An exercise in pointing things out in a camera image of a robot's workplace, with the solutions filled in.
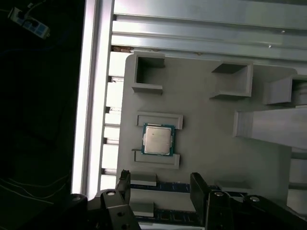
gray plastic block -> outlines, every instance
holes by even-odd
[[[237,100],[242,97],[251,97],[252,63],[221,61],[214,67],[212,73],[216,77],[216,85],[210,98]]]
[[[173,125],[176,129],[182,129],[183,115],[138,111],[136,125],[143,126],[144,123]]]
[[[263,104],[290,104],[293,89],[297,84],[307,82],[307,75],[294,74],[281,80],[264,83]]]
[[[307,108],[236,112],[234,136],[307,149]]]
[[[179,169],[179,154],[171,157],[142,154],[141,150],[132,150],[132,164],[142,167],[155,167],[163,169]]]
[[[133,214],[140,217],[154,217],[154,203],[130,202]]]
[[[157,176],[150,172],[131,172],[131,184],[157,186]]]
[[[251,187],[246,182],[216,181],[222,191],[250,194]]]
[[[164,68],[164,54],[134,52],[132,58],[126,60],[125,78],[133,78],[131,86],[135,93],[162,94],[162,85],[150,84],[148,71]]]

gray plastic bracket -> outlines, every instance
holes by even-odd
[[[144,80],[144,70],[147,68],[164,68],[164,54],[153,54],[144,52],[134,52],[133,58],[129,58],[126,61],[126,71],[129,78],[133,78],[134,82],[132,89],[135,93],[153,93],[161,95],[163,92],[162,85],[146,84],[142,82]]]
[[[141,150],[132,150],[132,164],[142,167],[154,167],[163,169],[179,169],[180,155],[173,154],[173,156],[157,156],[142,154]]]
[[[154,203],[130,202],[133,214],[141,217],[154,217]]]
[[[176,129],[182,129],[183,115],[138,111],[136,126],[143,126],[144,123],[173,125]]]
[[[131,184],[157,186],[157,176],[152,172],[131,172]]]
[[[216,86],[210,98],[238,100],[251,97],[253,63],[220,61],[212,73],[216,77]]]

